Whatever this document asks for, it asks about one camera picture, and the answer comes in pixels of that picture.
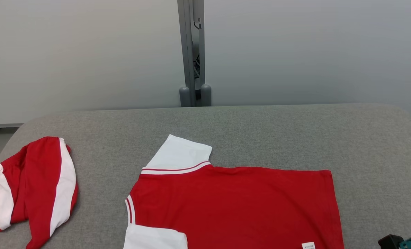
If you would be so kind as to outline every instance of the gray cylinder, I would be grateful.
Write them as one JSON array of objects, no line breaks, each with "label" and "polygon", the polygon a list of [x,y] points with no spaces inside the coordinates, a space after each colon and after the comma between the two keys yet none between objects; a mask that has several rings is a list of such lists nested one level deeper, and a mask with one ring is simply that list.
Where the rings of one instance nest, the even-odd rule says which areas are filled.
[{"label": "gray cylinder", "polygon": [[207,84],[201,86],[201,104],[202,106],[212,105],[212,87]]},{"label": "gray cylinder", "polygon": [[190,107],[190,89],[183,86],[179,88],[180,107]]}]

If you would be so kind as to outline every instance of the gray wall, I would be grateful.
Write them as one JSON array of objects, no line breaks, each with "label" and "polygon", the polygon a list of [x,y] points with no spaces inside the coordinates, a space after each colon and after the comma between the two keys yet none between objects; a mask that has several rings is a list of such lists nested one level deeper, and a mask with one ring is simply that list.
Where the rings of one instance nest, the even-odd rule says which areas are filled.
[{"label": "gray wall", "polygon": [[411,0],[207,0],[213,105],[378,102],[411,113]]},{"label": "gray wall", "polygon": [[180,106],[176,1],[0,0],[0,123]]}]

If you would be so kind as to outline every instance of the clothing tag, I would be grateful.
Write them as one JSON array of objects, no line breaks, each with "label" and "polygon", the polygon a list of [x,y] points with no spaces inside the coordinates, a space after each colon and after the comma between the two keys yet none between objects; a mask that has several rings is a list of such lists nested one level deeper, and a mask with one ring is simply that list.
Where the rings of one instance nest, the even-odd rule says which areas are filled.
[{"label": "clothing tag", "polygon": [[302,249],[316,249],[314,242],[302,243]]}]

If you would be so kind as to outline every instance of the striped trim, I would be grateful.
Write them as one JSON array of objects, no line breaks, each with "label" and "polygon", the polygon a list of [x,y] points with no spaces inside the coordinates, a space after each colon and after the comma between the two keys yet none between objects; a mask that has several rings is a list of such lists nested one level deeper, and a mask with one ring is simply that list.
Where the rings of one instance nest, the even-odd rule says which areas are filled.
[{"label": "striped trim", "polygon": [[128,222],[129,224],[136,224],[136,217],[134,214],[134,205],[131,196],[128,195],[127,199],[125,200],[125,204],[127,205],[127,213],[128,213]]},{"label": "striped trim", "polygon": [[209,161],[204,161],[199,164],[196,164],[193,167],[190,168],[184,168],[184,169],[152,169],[152,168],[143,168],[141,171],[141,174],[147,174],[147,175],[175,175],[175,174],[185,174],[188,172],[193,172],[195,170],[198,170],[204,166],[211,165]]},{"label": "striped trim", "polygon": [[10,227],[14,201],[7,178],[3,173],[4,167],[0,164],[0,229]]},{"label": "striped trim", "polygon": [[65,223],[71,213],[71,202],[76,188],[76,172],[73,161],[66,148],[63,138],[59,139],[60,147],[60,175],[56,186],[55,202],[53,204],[52,218],[50,220],[50,237],[55,229]]}]

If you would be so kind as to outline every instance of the gray table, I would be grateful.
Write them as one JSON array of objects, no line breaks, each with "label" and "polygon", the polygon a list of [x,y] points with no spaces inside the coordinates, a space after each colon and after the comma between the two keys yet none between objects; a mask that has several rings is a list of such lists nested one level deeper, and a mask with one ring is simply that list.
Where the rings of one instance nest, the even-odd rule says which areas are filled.
[{"label": "gray table", "polygon": [[[331,170],[346,249],[378,248],[389,233],[411,237],[411,117],[384,104],[63,113],[24,124],[0,161],[41,137],[65,138],[79,199],[44,248],[120,249],[124,200],[168,134],[211,145],[215,166]],[[12,225],[0,249],[30,238],[28,222]]]}]

